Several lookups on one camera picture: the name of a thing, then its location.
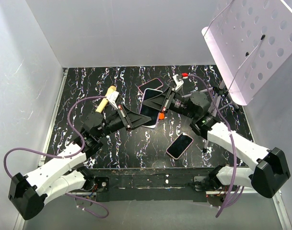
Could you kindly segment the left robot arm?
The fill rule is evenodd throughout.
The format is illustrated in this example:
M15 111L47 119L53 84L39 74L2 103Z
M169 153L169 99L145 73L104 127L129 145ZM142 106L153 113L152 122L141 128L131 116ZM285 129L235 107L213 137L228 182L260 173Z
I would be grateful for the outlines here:
M73 190L91 191L95 175L86 167L79 167L101 147L101 139L122 128L134 130L151 120L130 111L123 104L107 119L102 113L92 112L85 119L78 137L59 155L25 175L11 175L8 198L25 220L37 216L53 199Z

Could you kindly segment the purple phone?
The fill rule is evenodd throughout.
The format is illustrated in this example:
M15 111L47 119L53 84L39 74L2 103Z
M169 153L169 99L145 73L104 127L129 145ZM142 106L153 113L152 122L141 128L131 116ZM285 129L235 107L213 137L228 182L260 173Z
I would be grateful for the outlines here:
M142 102L144 100L147 100L147 99L150 99L150 98L152 98L154 96L157 96L157 95L159 95L161 93L162 93L161 90L155 90L155 89L147 88L144 91ZM153 108L145 106L144 104L141 104L140 114L148 116L148 117L151 118L151 121L149 121L149 122L147 122L147 123L145 123L143 125L144 127L155 128L157 126L158 117L159 117L159 111L158 110L155 110Z

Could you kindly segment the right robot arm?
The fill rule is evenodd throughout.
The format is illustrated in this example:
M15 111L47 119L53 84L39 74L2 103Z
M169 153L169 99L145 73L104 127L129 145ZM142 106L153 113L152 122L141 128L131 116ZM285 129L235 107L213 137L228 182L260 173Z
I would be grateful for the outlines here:
M194 185L200 191L220 190L226 185L250 187L266 198L272 198L290 178L284 152L279 148L268 149L232 131L208 109L210 102L203 92L194 92L184 98L168 89L143 100L142 104L162 113L172 110L192 119L190 127L202 138L213 142L241 159L247 167L234 169L219 165L207 177Z

